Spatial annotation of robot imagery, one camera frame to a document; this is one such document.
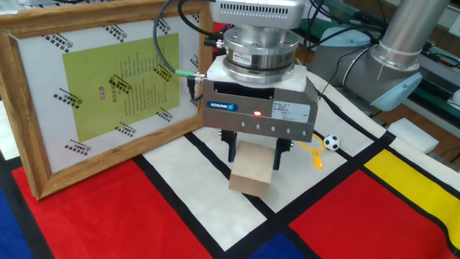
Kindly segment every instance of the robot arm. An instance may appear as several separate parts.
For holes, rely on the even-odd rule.
[[[378,109],[392,110],[421,82],[417,57],[448,4],[449,0],[402,0],[378,45],[368,47],[369,38],[361,32],[346,32],[320,45],[309,68]]]

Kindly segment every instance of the yellow-green paper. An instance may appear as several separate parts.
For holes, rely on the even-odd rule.
[[[158,44],[179,68],[179,35]],[[165,69],[153,39],[63,54],[63,61],[69,92],[82,100],[73,107],[79,142],[180,105],[179,78]]]

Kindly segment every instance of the small soccer ball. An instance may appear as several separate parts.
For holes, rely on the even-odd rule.
[[[340,139],[337,136],[327,135],[323,143],[324,147],[329,151],[337,151],[340,148]]]

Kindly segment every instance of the black cable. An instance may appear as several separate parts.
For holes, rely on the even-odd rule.
[[[158,56],[160,57],[161,61],[166,65],[166,67],[169,70],[171,70],[171,72],[175,73],[175,69],[166,61],[165,57],[161,53],[160,46],[158,46],[158,40],[157,40],[158,21],[161,19],[163,12],[165,11],[166,7],[170,3],[171,3],[171,0],[167,0],[165,4],[163,4],[163,7],[161,8],[160,12],[158,13],[157,18],[155,19],[155,22],[153,24],[153,43],[155,44],[155,49],[157,50]]]
[[[453,67],[456,67],[456,66],[458,66],[458,65],[460,64],[460,60],[458,60],[458,59],[456,59],[456,58],[453,58],[453,57],[451,57],[451,56],[444,55],[444,54],[441,54],[441,53],[431,53],[431,54],[430,54],[430,58],[433,59],[433,60],[435,60],[435,61],[440,61],[440,60],[441,60],[441,58],[438,57],[438,56],[441,56],[441,57],[443,57],[443,58],[448,58],[449,60],[455,61],[455,62],[456,62],[456,65],[452,65],[452,64],[451,64]]]
[[[310,12],[311,12],[311,9],[313,8],[313,5],[310,6],[310,9],[308,10],[308,18],[310,19]],[[305,39],[303,40],[303,46],[307,49],[307,55],[305,56],[305,59],[303,60],[303,65],[306,66],[306,63],[307,63],[307,58],[308,58],[308,53],[310,52],[310,50],[307,48],[307,37],[310,37],[310,35],[306,35],[305,36]],[[308,41],[308,47],[311,46],[311,40]]]
[[[458,107],[460,107],[460,105],[458,105],[458,104],[455,104],[455,103],[453,103],[453,102],[451,102],[451,101],[446,101],[446,103],[448,103],[448,104],[453,104],[453,105],[455,105],[455,106],[458,106]]]
[[[311,17],[311,20],[310,20],[309,23],[308,23],[307,35],[306,35],[305,39],[303,40],[303,45],[305,46],[305,48],[307,48],[307,39],[309,39],[310,36],[311,36],[311,28],[313,27],[313,23],[315,22],[316,17],[318,16],[319,11],[320,11],[321,7],[322,7],[323,4],[324,4],[324,1],[325,1],[325,0],[323,0],[323,1],[320,3],[319,7],[315,10],[315,13],[313,14],[313,17]],[[312,8],[312,7],[313,7],[313,5],[311,5],[311,6],[310,6],[310,9],[308,10],[308,18],[309,18],[309,19],[310,19],[310,12],[311,12],[311,8]],[[303,61],[303,64],[304,64],[304,65],[305,65],[305,63],[307,62],[308,56],[310,55],[310,50],[311,50],[310,48],[307,48],[307,55],[305,56],[305,60]]]
[[[359,27],[344,28],[344,29],[342,29],[342,30],[340,30],[340,31],[338,31],[338,32],[336,32],[336,33],[333,33],[333,34],[329,35],[328,37],[325,37],[324,39],[320,40],[318,43],[311,45],[310,47],[308,47],[308,49],[311,50],[311,49],[313,49],[314,47],[318,47],[321,43],[323,43],[323,42],[325,42],[325,41],[327,41],[327,40],[330,40],[331,38],[333,38],[333,37],[335,37],[335,36],[337,36],[337,35],[340,35],[340,34],[342,34],[342,33],[344,33],[344,32],[351,31],[351,30],[353,30],[353,29],[359,29]]]
[[[312,5],[314,5],[315,8],[318,8],[318,4],[316,3],[316,0],[310,0],[310,3]],[[338,22],[339,24],[350,24],[350,25],[355,25],[356,24],[353,24],[349,21],[346,21],[346,20],[343,20],[343,19],[340,19],[336,16],[334,16],[332,13],[330,13],[329,11],[325,10],[324,8],[321,8],[320,10],[320,13],[322,15],[324,15],[325,17],[328,17],[329,19],[332,19],[336,22]],[[373,25],[370,25],[370,24],[361,24],[359,25],[362,29],[377,29],[377,28],[381,28],[381,29],[386,29],[386,27],[379,27],[379,26],[373,26]]]
[[[378,0],[378,2],[380,6],[380,11],[382,12],[382,18],[384,21],[387,21],[387,17],[385,16],[385,10],[383,9],[383,5],[382,5],[382,0]]]
[[[191,0],[180,0],[178,4],[178,13],[180,18],[185,22],[186,25],[188,25],[190,28],[194,29],[197,32],[200,32],[201,34],[208,35],[209,37],[213,37],[219,40],[222,40],[224,36],[221,33],[214,33],[214,32],[207,32],[203,29],[201,29],[198,26],[195,26],[193,23],[191,23],[187,17],[185,17],[184,12],[182,10],[182,5],[184,5],[185,2],[191,1]],[[199,0],[199,1],[209,1],[209,2],[214,2],[215,0]]]
[[[61,4],[78,4],[78,3],[81,3],[82,1],[85,1],[85,0],[69,0],[69,1],[66,1],[66,0],[53,0],[57,3],[61,3]]]
[[[324,94],[324,91],[328,88],[328,86],[331,84],[332,82],[332,79],[334,79],[334,77],[336,77],[337,73],[339,72],[339,63],[340,63],[340,60],[344,57],[346,57],[347,55],[351,55],[357,51],[360,51],[360,50],[364,50],[364,49],[367,49],[369,48],[370,46],[366,46],[366,47],[361,47],[361,48],[358,48],[356,50],[353,50],[351,51],[350,53],[347,53],[347,54],[343,54],[338,60],[337,60],[337,65],[336,65],[336,71],[333,73],[331,79],[329,79],[328,83],[326,84],[326,87],[324,87],[324,89],[322,90],[320,96],[319,96],[319,99],[321,100],[321,97],[322,95]]]
[[[351,70],[353,69],[354,65],[356,65],[358,63],[358,60],[364,56],[364,54],[366,52],[368,52],[370,50],[370,48],[366,49],[362,54],[358,54],[359,57],[353,62],[353,64],[351,64],[351,67],[350,69],[348,70],[348,73],[345,75],[345,79],[344,79],[344,87],[346,87],[346,80],[348,79],[348,75],[351,73]]]

